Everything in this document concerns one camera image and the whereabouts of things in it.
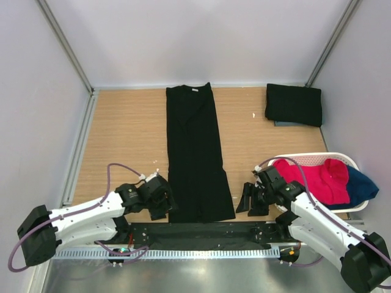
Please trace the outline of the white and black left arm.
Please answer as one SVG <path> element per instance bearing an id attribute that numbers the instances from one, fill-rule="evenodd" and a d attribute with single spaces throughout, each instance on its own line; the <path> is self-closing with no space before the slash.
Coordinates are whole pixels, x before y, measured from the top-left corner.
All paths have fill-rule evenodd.
<path id="1" fill-rule="evenodd" d="M 68 247 L 125 243 L 130 236 L 127 214 L 146 209 L 152 220 L 159 220 L 177 208 L 169 183 L 154 173 L 83 204 L 53 210 L 45 205 L 33 208 L 17 229 L 19 248 L 26 267 L 37 266 Z"/>

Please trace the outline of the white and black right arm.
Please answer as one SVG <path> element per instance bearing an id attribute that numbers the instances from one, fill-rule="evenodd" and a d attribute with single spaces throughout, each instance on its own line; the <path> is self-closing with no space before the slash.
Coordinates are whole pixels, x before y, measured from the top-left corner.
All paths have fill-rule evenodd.
<path id="1" fill-rule="evenodd" d="M 386 289 L 390 278 L 390 254 L 382 236 L 348 224 L 321 204 L 307 183 L 286 182 L 273 166 L 255 167 L 251 190 L 258 206 L 282 205 L 286 211 L 276 218 L 276 236 L 308 245 L 340 272 L 354 292 Z"/>

